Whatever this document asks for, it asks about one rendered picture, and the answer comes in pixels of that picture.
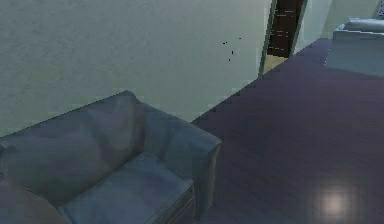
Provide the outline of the dark brown room door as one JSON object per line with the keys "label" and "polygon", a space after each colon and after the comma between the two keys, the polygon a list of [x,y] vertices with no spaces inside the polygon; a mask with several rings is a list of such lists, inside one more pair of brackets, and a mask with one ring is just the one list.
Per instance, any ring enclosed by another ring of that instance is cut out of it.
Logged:
{"label": "dark brown room door", "polygon": [[267,54],[288,58],[301,14],[303,0],[277,0]]}

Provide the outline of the grey blue sofa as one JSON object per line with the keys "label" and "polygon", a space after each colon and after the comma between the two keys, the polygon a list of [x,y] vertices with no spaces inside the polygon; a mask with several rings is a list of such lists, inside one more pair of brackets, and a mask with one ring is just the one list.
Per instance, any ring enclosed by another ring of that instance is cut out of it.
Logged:
{"label": "grey blue sofa", "polygon": [[220,146],[123,91],[0,138],[0,224],[191,224]]}

